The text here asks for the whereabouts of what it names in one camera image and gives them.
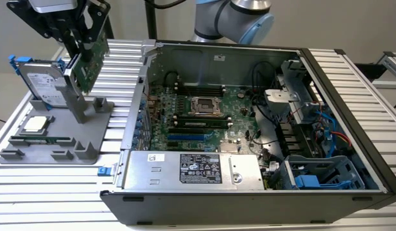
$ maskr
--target blue latch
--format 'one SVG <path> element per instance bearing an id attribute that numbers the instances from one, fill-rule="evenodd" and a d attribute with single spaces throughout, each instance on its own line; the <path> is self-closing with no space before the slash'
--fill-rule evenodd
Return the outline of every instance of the blue latch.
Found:
<path id="1" fill-rule="evenodd" d="M 98 176 L 99 177 L 111 177 L 111 167 L 99 167 L 98 168 Z"/>
<path id="2" fill-rule="evenodd" d="M 349 189 L 353 182 L 342 181 L 338 184 L 321 184 L 315 175 L 301 175 L 295 177 L 295 183 L 299 189 Z"/>

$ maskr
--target blue tab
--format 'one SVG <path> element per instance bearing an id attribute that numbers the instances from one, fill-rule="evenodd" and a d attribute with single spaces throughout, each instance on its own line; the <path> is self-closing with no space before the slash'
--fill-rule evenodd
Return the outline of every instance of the blue tab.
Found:
<path id="1" fill-rule="evenodd" d="M 30 62 L 31 60 L 33 58 L 27 56 L 22 56 L 17 59 L 18 62 L 25 62 L 25 63 Z"/>
<path id="2" fill-rule="evenodd" d="M 111 168 L 110 167 L 99 167 L 98 168 L 98 176 L 99 177 L 110 177 L 111 176 Z"/>

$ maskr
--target sticker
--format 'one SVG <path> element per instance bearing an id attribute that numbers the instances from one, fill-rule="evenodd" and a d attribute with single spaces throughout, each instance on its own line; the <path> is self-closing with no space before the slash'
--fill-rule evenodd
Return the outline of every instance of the sticker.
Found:
<path id="1" fill-rule="evenodd" d="M 149 162 L 166 161 L 166 154 L 149 154 Z"/>
<path id="2" fill-rule="evenodd" d="M 29 73 L 27 75 L 42 101 L 55 107 L 67 106 L 65 96 L 55 88 L 54 77 L 49 74 L 39 73 Z"/>
<path id="3" fill-rule="evenodd" d="M 215 61 L 225 61 L 225 55 L 215 55 L 214 60 Z"/>
<path id="4" fill-rule="evenodd" d="M 222 173 L 218 154 L 181 154 L 179 181 L 183 184 L 222 184 Z"/>

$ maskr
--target green circuit board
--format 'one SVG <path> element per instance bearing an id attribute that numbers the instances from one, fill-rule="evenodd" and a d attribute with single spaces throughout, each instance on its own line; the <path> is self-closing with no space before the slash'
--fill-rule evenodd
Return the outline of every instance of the green circuit board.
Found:
<path id="1" fill-rule="evenodd" d="M 223 143 L 237 144 L 239 146 L 241 154 L 254 154 L 261 152 L 259 145 L 250 145 L 246 140 L 246 131 L 251 135 L 258 130 L 255 117 L 250 116 L 251 112 L 251 98 L 246 96 L 243 99 L 238 97 L 238 93 L 245 93 L 241 88 L 227 88 L 221 99 L 221 111 L 223 115 L 233 118 L 234 125 L 230 129 L 206 129 L 205 141 L 177 141 L 178 146 L 169 146 L 173 141 L 169 140 L 170 129 L 174 128 L 173 116 L 189 115 L 191 111 L 191 96 L 177 95 L 170 88 L 162 86 L 153 86 L 150 99 L 159 97 L 159 102 L 155 101 L 154 106 L 150 106 L 153 119 L 153 145 L 151 150 L 191 150 L 205 152 L 221 152 L 221 145 Z M 179 107 L 179 102 L 183 101 L 183 107 Z M 245 115 L 242 109 L 247 109 L 249 113 Z"/>
<path id="2" fill-rule="evenodd" d="M 74 67 L 78 87 L 85 93 L 89 93 L 93 90 L 95 81 L 102 72 L 105 55 L 110 51 L 105 32 L 102 32 L 91 50 L 94 52 L 91 61 L 85 62 L 83 59 L 81 59 Z"/>

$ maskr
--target metal case panel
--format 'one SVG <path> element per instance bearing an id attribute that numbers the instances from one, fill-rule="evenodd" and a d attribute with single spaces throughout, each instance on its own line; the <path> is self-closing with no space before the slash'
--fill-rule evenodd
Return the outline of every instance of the metal case panel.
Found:
<path id="1" fill-rule="evenodd" d="M 102 192 L 102 200 L 126 225 L 333 223 L 389 197 Z"/>
<path id="2" fill-rule="evenodd" d="M 133 151 L 125 189 L 265 190 L 255 155 Z"/>

